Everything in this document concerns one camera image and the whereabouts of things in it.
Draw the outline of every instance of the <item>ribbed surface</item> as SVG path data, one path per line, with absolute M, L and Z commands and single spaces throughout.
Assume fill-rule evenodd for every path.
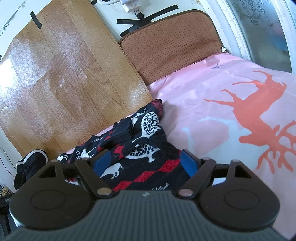
M 100 200 L 80 222 L 56 231 L 19 228 L 6 241 L 283 241 L 274 230 L 238 233 L 205 219 L 192 201 L 180 200 L 170 191 L 121 191 Z

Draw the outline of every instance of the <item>wooden board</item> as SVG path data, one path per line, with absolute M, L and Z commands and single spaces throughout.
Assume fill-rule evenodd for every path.
M 0 126 L 22 156 L 53 159 L 151 96 L 88 0 L 53 0 L 37 18 L 0 63 Z

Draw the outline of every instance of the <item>zipper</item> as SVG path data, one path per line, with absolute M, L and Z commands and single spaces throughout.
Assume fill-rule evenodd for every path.
M 198 63 L 198 62 L 200 62 L 200 61 L 204 61 L 205 59 L 207 59 L 207 58 L 209 58 L 209 57 L 211 57 L 211 56 L 213 56 L 213 55 L 215 55 L 215 54 L 218 54 L 218 53 L 223 53 L 223 52 L 220 51 L 220 52 L 214 53 L 214 54 L 212 54 L 212 55 L 210 55 L 210 56 L 208 56 L 208 57 L 206 57 L 206 58 L 203 58 L 203 59 L 201 59 L 201 60 L 199 60 L 199 61 L 196 61 L 196 62 L 194 62 L 194 63 L 192 63 L 192 64 L 189 64 L 189 65 L 187 65 L 187 66 L 190 66 L 190 65 L 196 64 L 196 63 Z M 171 72 L 170 74 L 172 74 L 172 73 L 174 73 L 174 72 L 176 72 L 176 71 L 179 71 L 179 70 L 181 70 L 181 69 L 184 69 L 184 68 L 186 68 L 187 66 L 185 66 L 185 67 L 183 67 L 183 68 L 180 68 L 180 69 L 177 69 L 177 70 L 174 70 L 174 71 Z M 170 74 L 167 74 L 166 76 L 161 77 L 161 78 L 158 79 L 158 80 L 161 80 L 162 78 L 168 77 Z

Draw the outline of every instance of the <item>deer antler print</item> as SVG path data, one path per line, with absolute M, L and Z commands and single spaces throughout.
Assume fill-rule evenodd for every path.
M 278 158 L 278 167 L 281 168 L 284 165 L 289 171 L 293 171 L 292 166 L 287 162 L 285 158 L 286 152 L 291 152 L 296 155 L 296 150 L 293 148 L 293 145 L 296 143 L 296 136 L 291 135 L 287 132 L 287 129 L 293 125 L 296 125 L 296 121 L 292 121 L 287 124 L 278 135 L 276 133 L 279 131 L 280 126 L 277 125 L 273 129 L 266 124 L 260 116 L 267 111 L 270 106 L 278 99 L 280 99 L 286 90 L 286 84 L 280 84 L 272 80 L 272 75 L 267 74 L 263 71 L 254 71 L 263 73 L 266 76 L 265 83 L 261 83 L 257 80 L 249 82 L 237 82 L 237 84 L 255 84 L 258 90 L 246 99 L 242 100 L 238 98 L 234 93 L 228 90 L 222 90 L 227 92 L 232 97 L 232 102 L 218 101 L 218 100 L 208 100 L 208 102 L 215 102 L 222 105 L 228 105 L 233 107 L 233 113 L 238 120 L 238 122 L 246 129 L 249 129 L 252 133 L 248 136 L 241 136 L 239 141 L 241 143 L 249 143 L 256 146 L 268 145 L 269 148 L 266 150 L 259 158 L 257 169 L 260 168 L 263 160 L 265 159 L 269 164 L 270 170 L 274 173 L 274 164 L 268 157 L 268 154 L 272 152 L 273 158 L 276 158 L 276 153 L 280 153 Z M 283 146 L 279 143 L 281 137 L 287 137 L 290 141 L 290 148 Z

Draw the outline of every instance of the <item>black sock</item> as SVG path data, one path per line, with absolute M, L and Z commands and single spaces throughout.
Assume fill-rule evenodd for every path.
M 30 177 L 32 177 L 48 161 L 47 154 L 43 150 L 34 150 L 17 162 L 17 174 L 13 182 L 15 189 L 19 189 Z

